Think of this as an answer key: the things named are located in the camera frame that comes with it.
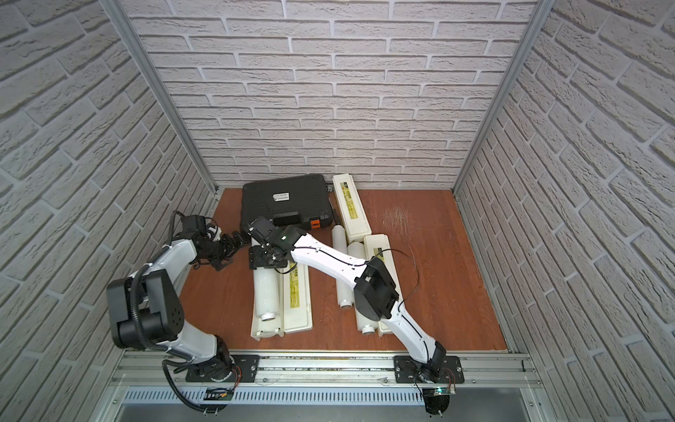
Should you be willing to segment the cream dispenser with lid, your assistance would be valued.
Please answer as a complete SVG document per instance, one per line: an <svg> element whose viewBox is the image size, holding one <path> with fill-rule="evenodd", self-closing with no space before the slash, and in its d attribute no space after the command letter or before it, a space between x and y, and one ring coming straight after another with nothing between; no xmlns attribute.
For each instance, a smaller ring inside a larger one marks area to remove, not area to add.
<svg viewBox="0 0 675 422"><path fill-rule="evenodd" d="M276 271L279 274L279 298L281 308L274 320L262 321L256 317L255 302L251 324L251 337L261 339L287 334L307 332L314 326L311 294L309 286L309 269L290 261L286 270Z"/></svg>

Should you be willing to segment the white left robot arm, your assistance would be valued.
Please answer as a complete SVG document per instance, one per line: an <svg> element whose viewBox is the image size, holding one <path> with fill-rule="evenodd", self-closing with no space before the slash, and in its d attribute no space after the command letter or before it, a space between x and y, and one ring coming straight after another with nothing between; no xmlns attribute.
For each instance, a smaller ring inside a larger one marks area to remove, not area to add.
<svg viewBox="0 0 675 422"><path fill-rule="evenodd" d="M199 381L230 378L234 363L224 341L186 321L174 286L188 267L221 271L245 245L235 233L209 228L203 234L173 237L142 268L107 286L112 341L120 349L168 353L181 358L176 370Z"/></svg>

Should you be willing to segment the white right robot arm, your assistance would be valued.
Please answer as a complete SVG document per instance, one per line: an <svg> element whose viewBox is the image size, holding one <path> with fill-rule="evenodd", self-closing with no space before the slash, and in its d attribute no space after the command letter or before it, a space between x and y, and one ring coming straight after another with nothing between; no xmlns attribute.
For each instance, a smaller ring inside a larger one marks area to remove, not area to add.
<svg viewBox="0 0 675 422"><path fill-rule="evenodd" d="M352 257L318 241L306 230L278 227L264 217L249 223L246 231L265 251L269 263L290 258L351 288L357 311L366 318L382 321L405 346L418 370L418 379L423 383L441 379L446 348L407 311L382 260Z"/></svg>

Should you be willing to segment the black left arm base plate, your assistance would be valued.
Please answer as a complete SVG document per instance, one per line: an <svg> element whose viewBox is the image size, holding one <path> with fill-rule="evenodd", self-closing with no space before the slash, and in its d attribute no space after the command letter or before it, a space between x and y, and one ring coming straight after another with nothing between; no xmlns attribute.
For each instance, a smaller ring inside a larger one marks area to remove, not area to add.
<svg viewBox="0 0 675 422"><path fill-rule="evenodd" d="M218 358L188 367L188 383L254 383L258 373L259 354L243 353L230 355L228 363Z"/></svg>

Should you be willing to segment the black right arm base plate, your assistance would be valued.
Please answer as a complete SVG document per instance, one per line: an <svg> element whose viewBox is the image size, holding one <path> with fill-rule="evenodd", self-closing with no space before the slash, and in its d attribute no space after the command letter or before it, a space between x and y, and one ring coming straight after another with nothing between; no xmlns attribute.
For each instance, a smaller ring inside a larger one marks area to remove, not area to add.
<svg viewBox="0 0 675 422"><path fill-rule="evenodd" d="M395 380L398 384L465 383L461 360L446 355L441 362L421 364L407 355L393 357Z"/></svg>

